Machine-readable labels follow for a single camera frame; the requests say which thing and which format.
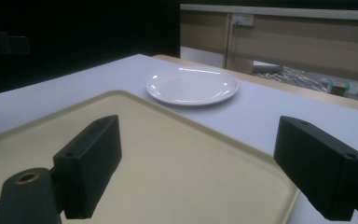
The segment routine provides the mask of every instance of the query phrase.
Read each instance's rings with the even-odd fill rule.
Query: beige tray
[[[92,219],[63,223],[285,223],[297,188],[267,154],[124,91],[0,134],[0,190],[93,120],[119,115],[123,159]]]

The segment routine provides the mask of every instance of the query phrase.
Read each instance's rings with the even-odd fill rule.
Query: white plate
[[[150,78],[147,92],[174,105],[209,105],[231,97],[238,90],[237,79],[221,70],[181,67]]]

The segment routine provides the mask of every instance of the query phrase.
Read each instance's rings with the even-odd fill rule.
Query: wall outlet
[[[254,26],[254,15],[253,14],[232,14],[232,23],[243,26]]]

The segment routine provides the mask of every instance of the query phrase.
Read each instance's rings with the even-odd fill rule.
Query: white table
[[[66,77],[0,93],[0,133],[112,90],[128,91],[160,104],[147,94],[145,83],[153,75],[179,66],[135,55]],[[358,150],[358,109],[353,108],[356,106],[346,107],[299,92],[240,80],[237,94],[219,104],[194,107],[161,105],[271,155],[282,115],[306,120]],[[325,220],[300,194],[288,223],[331,222]],[[358,223],[357,213],[351,223]]]

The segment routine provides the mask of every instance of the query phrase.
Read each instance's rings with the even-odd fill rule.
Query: beige wall panel
[[[229,46],[227,64],[243,58],[358,80],[358,21],[256,15],[254,27],[233,26]]]
[[[229,16],[223,12],[181,11],[181,46],[225,54]]]

